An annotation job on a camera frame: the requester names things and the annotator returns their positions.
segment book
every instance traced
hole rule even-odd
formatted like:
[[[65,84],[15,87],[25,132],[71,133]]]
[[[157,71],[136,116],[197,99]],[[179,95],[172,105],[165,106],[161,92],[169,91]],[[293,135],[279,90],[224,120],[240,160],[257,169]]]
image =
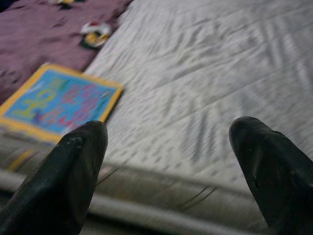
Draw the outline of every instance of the book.
[[[105,121],[122,90],[119,83],[45,64],[0,106],[0,125],[56,143],[87,121]]]

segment yellow book border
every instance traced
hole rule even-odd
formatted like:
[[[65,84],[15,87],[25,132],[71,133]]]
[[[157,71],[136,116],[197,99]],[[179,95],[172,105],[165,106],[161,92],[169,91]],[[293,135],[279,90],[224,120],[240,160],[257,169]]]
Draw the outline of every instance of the yellow book border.
[[[112,96],[105,112],[100,117],[100,121],[105,121],[110,114],[110,111],[114,107],[114,104],[117,102],[118,98],[120,97],[123,91],[123,85],[107,81],[101,80],[99,78],[93,77],[91,75],[87,75],[81,73],[79,71],[71,70],[59,65],[55,64],[44,64],[42,65],[10,98],[8,98],[1,106],[0,106],[0,125],[4,126],[6,129],[10,129],[13,131],[24,131],[30,136],[34,136],[35,138],[41,141],[48,141],[48,142],[58,142],[61,139],[61,135],[53,134],[51,132],[45,131],[42,128],[35,127],[29,124],[26,124],[22,121],[13,120],[10,118],[6,118],[3,115],[5,114],[8,109],[22,96],[24,95],[28,89],[30,89],[47,70],[55,70],[58,72],[62,72],[67,75],[71,76],[78,76],[82,79],[87,81],[91,81],[94,83],[98,83],[100,85],[108,86],[108,87],[115,87],[116,91]]]

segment purple bedspread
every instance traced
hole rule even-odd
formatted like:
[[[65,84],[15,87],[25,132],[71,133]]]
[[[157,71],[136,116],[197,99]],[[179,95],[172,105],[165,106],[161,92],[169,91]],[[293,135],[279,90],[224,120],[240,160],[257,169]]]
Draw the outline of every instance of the purple bedspread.
[[[96,51],[79,45],[90,21],[117,28],[117,17],[132,0],[87,0],[60,10],[48,0],[20,0],[0,14],[0,104],[43,63],[83,70]]]

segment bedsheet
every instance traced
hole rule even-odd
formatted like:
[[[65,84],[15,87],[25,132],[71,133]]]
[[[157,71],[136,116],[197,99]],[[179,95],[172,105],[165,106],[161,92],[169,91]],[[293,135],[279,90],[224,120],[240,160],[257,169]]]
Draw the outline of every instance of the bedsheet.
[[[131,0],[87,0],[61,10],[49,0],[19,0],[0,14],[0,104],[44,63],[84,70],[96,51],[79,45],[88,22],[117,28]]]
[[[107,162],[249,193],[228,129],[253,116],[313,153],[310,0],[135,0],[86,70],[125,84]]]

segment white mattress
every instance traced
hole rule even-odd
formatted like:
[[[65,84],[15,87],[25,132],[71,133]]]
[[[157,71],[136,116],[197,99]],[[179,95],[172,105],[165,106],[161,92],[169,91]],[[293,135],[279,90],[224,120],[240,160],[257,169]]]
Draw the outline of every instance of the white mattress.
[[[134,0],[87,73],[125,91],[111,164],[248,192],[228,129],[253,116],[313,155],[310,0]]]

